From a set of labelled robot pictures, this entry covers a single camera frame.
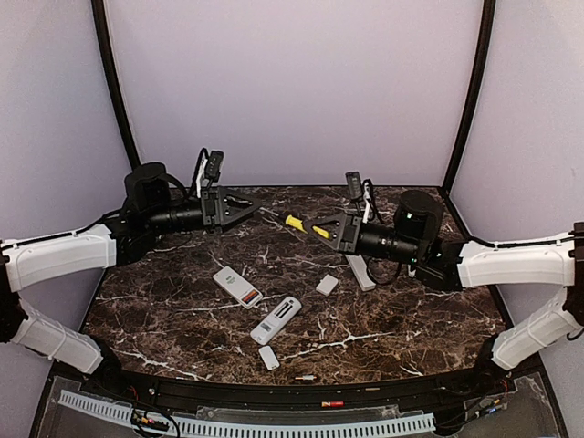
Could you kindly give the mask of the wide white remote control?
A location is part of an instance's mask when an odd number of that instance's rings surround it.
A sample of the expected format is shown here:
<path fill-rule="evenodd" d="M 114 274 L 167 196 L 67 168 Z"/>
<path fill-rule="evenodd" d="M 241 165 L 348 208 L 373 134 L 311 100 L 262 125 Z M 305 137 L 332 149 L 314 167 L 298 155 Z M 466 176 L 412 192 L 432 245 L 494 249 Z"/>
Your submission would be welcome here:
<path fill-rule="evenodd" d="M 263 294 L 256 287 L 229 266 L 225 266 L 215 273 L 213 280 L 223 291 L 227 292 L 246 309 L 251 308 L 263 298 Z M 251 306 L 246 306 L 242 303 L 242 297 L 251 289 L 256 289 L 262 296 L 255 300 Z"/>

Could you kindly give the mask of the white remote with battery bay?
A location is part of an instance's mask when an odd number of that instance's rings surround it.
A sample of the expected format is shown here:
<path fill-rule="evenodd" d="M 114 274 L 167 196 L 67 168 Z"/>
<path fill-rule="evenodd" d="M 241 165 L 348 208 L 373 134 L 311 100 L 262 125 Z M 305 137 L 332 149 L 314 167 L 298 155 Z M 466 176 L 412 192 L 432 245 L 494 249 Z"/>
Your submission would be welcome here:
<path fill-rule="evenodd" d="M 302 308 L 294 297 L 286 297 L 254 329 L 252 340 L 261 346 L 267 345 Z"/>

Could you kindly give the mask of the yellow handled screwdriver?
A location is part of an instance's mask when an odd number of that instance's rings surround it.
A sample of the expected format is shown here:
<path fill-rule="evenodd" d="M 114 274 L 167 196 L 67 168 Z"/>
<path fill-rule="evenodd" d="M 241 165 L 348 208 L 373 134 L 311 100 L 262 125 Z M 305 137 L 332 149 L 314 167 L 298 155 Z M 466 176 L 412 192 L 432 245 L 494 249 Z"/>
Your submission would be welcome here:
<path fill-rule="evenodd" d="M 272 216 L 273 218 L 277 219 L 279 223 L 293 227 L 293 228 L 297 229 L 298 231 L 301 231 L 305 234 L 308 232 L 304 227 L 303 221 L 300 218 L 295 217 L 293 214 L 290 214 L 287 212 L 276 213 L 272 210 L 266 209 L 265 207 L 260 207 L 259 211 L 262 212 L 263 214 L 268 214 L 268 215 Z M 312 230 L 315 233 L 317 233 L 318 235 L 324 237 L 325 239 L 330 238 L 330 233 L 323 228 L 320 228 L 318 226 L 313 226 Z"/>

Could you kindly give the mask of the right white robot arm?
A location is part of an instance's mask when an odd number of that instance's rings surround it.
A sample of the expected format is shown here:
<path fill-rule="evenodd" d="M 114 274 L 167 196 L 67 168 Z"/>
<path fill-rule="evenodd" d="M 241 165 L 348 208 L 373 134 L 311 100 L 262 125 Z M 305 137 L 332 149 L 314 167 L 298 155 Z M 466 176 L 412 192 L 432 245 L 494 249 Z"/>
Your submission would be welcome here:
<path fill-rule="evenodd" d="M 358 214 L 335 214 L 306 221 L 304 229 L 332 250 L 407 266 L 422 284 L 436 291 L 462 292 L 501 287 L 518 298 L 511 328 L 488 339 L 465 387 L 484 396 L 528 357 L 583 328 L 583 224 L 543 237 L 487 242 L 469 237 L 449 242 L 439 236 L 443 206 L 430 194 L 406 191 L 399 197 L 392 224 L 373 220 L 372 205 Z"/>

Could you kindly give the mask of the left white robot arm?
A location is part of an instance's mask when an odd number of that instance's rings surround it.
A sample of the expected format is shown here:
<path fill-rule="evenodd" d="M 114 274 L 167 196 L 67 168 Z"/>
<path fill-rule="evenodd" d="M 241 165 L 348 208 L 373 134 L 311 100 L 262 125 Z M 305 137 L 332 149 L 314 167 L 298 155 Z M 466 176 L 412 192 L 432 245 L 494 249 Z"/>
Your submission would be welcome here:
<path fill-rule="evenodd" d="M 179 232 L 224 231 L 253 215 L 261 203 L 217 185 L 222 156 L 213 152 L 196 166 L 186 188 L 161 162 L 137 167 L 124 179 L 122 207 L 94 224 L 56 235 L 12 240 L 1 246 L 1 340 L 21 345 L 86 375 L 110 398 L 129 389 L 120 361 L 101 340 L 49 318 L 19 293 L 77 272 L 140 261 L 158 237 Z"/>

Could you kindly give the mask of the white wide remote battery cover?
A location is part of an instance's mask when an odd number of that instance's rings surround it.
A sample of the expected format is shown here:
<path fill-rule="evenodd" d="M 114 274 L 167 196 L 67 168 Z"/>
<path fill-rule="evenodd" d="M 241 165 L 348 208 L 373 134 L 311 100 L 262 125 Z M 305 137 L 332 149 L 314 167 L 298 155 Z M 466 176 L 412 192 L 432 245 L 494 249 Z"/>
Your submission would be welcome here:
<path fill-rule="evenodd" d="M 329 296 L 335 287 L 338 285 L 339 280 L 332 275 L 325 275 L 316 286 L 316 290 L 324 295 Z"/>

